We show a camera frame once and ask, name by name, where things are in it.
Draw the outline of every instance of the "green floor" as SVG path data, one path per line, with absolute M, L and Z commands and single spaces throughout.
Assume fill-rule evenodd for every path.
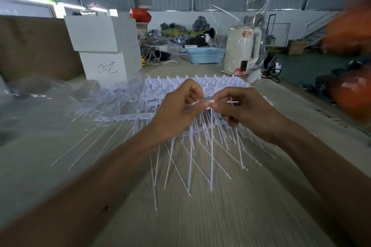
M 316 76 L 328 74 L 332 69 L 343 68 L 356 57 L 340 57 L 317 53 L 303 55 L 278 54 L 282 63 L 281 79 L 285 79 L 294 85 L 300 82 L 314 84 Z

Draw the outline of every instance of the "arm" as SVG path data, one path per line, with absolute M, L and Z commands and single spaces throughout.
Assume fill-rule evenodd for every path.
M 166 95 L 151 123 L 85 171 L 59 193 L 7 226 L 0 246 L 82 246 L 97 233 L 102 214 L 123 201 L 123 186 L 135 167 L 157 146 L 182 133 L 208 107 L 200 86 L 185 81 Z
M 226 101 L 239 101 L 232 106 Z M 261 139 L 276 144 L 296 163 L 359 245 L 371 235 L 371 179 L 274 109 L 254 88 L 228 87 L 216 93 L 211 108 L 231 126 L 240 122 Z

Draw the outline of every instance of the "white kettle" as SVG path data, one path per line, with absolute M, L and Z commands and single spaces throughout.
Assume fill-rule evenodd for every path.
M 249 67 L 259 58 L 261 40 L 262 30 L 260 28 L 247 25 L 230 28 L 223 72 L 229 75 L 246 74 Z

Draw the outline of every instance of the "person's left hand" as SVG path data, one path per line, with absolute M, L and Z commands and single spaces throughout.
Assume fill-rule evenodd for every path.
M 148 125 L 161 141 L 167 141 L 182 133 L 197 114 L 209 107 L 209 101 L 203 101 L 204 93 L 194 80 L 187 79 L 174 92 L 168 93 L 157 113 Z M 198 102 L 187 108 L 192 102 Z

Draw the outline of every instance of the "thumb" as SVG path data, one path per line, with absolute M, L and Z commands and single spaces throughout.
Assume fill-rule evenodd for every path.
M 193 117 L 196 116 L 197 114 L 200 114 L 203 112 L 205 109 L 207 109 L 210 106 L 209 101 L 200 101 L 197 104 L 192 105 L 187 112 L 191 114 Z
M 210 104 L 210 107 L 213 111 L 217 113 L 238 118 L 237 116 L 239 113 L 239 106 L 233 106 L 226 102 L 225 103 L 214 102 Z

